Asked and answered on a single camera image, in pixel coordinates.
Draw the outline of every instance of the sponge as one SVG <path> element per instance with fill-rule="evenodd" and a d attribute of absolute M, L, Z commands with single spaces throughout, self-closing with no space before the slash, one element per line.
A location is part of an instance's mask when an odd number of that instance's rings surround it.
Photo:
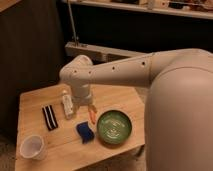
<path fill-rule="evenodd" d="M 88 126 L 88 122 L 82 122 L 82 123 L 78 124 L 76 126 L 76 129 L 82 138 L 83 144 L 93 140 L 95 137 L 93 131 Z"/>

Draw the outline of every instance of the bottle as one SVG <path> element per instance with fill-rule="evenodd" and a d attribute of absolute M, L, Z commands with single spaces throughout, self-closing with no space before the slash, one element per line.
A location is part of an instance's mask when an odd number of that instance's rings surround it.
<path fill-rule="evenodd" d="M 74 115 L 74 107 L 71 95 L 66 90 L 63 90 L 62 92 L 62 103 L 64 105 L 64 113 L 66 119 L 71 119 L 72 116 Z"/>

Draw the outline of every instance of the bowl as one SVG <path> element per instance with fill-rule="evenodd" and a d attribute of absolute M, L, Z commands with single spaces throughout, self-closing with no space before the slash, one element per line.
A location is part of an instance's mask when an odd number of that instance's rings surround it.
<path fill-rule="evenodd" d="M 97 122 L 97 133 L 101 140 L 109 144 L 124 143 L 132 132 L 129 117 L 119 110 L 104 112 Z"/>

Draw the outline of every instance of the paper cup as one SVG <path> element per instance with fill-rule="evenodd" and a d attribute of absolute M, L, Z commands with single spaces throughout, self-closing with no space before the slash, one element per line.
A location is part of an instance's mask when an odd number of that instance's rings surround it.
<path fill-rule="evenodd" d="M 46 149 L 43 138 L 39 135 L 26 137 L 21 143 L 20 154 L 26 159 L 44 159 L 46 156 Z"/>

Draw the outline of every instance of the wooden table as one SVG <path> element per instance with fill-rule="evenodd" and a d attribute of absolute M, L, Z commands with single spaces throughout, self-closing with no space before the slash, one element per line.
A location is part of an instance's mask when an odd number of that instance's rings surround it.
<path fill-rule="evenodd" d="M 96 133 L 96 125 L 89 119 L 87 107 L 81 107 L 75 118 L 66 120 L 61 104 L 62 90 L 70 91 L 64 84 L 21 94 L 16 150 L 16 171 L 70 171 L 107 159 L 119 153 L 144 145 L 144 104 L 132 87 L 93 85 L 94 104 L 98 117 L 105 111 L 117 109 L 128 114 L 132 121 L 132 134 L 118 146 L 102 144 Z M 59 128 L 48 131 L 42 107 L 52 105 Z M 87 144 L 76 131 L 76 125 L 88 121 L 95 132 L 95 139 Z M 42 161 L 24 159 L 20 156 L 21 141 L 28 135 L 44 137 L 48 154 Z"/>

